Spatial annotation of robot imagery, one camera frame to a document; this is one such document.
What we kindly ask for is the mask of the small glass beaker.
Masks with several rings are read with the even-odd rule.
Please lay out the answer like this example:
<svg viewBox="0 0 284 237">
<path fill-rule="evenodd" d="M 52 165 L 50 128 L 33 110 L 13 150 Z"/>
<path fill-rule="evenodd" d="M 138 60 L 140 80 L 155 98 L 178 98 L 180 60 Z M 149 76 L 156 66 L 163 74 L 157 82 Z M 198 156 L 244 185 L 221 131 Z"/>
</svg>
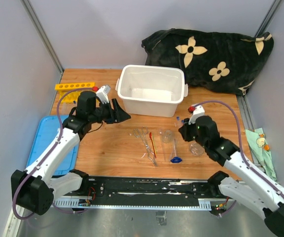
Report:
<svg viewBox="0 0 284 237">
<path fill-rule="evenodd" d="M 174 140 L 174 132 L 167 129 L 161 133 L 161 140 L 163 143 L 170 143 Z"/>
</svg>

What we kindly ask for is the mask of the white plastic bin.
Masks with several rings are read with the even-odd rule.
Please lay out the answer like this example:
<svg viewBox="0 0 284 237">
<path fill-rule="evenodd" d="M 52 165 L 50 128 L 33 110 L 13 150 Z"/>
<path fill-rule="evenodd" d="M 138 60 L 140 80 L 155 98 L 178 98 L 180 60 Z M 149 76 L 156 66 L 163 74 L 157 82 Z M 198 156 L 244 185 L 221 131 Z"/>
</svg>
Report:
<svg viewBox="0 0 284 237">
<path fill-rule="evenodd" d="M 188 95 L 182 70 L 142 65 L 125 66 L 115 90 L 127 113 L 165 118 L 173 117 Z"/>
</svg>

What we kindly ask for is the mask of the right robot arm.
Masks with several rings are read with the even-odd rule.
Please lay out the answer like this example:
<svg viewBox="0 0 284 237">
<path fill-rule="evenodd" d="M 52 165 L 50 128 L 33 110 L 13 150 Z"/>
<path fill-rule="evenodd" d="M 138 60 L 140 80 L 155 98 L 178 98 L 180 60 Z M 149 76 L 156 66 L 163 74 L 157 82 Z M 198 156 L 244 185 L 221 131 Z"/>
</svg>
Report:
<svg viewBox="0 0 284 237">
<path fill-rule="evenodd" d="M 230 197 L 256 213 L 276 236 L 284 237 L 284 187 L 273 181 L 233 142 L 220 136 L 216 123 L 209 116 L 195 122 L 184 119 L 179 128 L 186 142 L 196 141 L 208 157 L 238 175 L 240 184 L 219 171 L 210 178 L 208 193 L 214 197 Z"/>
</svg>

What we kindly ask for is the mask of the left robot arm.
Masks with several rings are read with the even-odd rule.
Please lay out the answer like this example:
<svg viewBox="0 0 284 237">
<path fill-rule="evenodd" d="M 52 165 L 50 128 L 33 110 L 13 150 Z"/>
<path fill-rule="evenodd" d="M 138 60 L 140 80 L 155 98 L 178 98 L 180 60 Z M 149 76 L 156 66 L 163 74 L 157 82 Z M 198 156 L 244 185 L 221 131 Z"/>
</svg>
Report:
<svg viewBox="0 0 284 237">
<path fill-rule="evenodd" d="M 54 140 L 25 170 L 15 170 L 11 176 L 12 210 L 16 218 L 23 220 L 16 207 L 31 214 L 43 215 L 61 196 L 75 192 L 87 195 L 90 192 L 89 175 L 80 170 L 52 180 L 54 172 L 72 148 L 87 135 L 92 124 L 113 124 L 129 120 L 131 116 L 118 104 L 109 100 L 103 88 L 97 92 L 83 91 L 65 120 L 59 120 L 59 132 Z"/>
</svg>

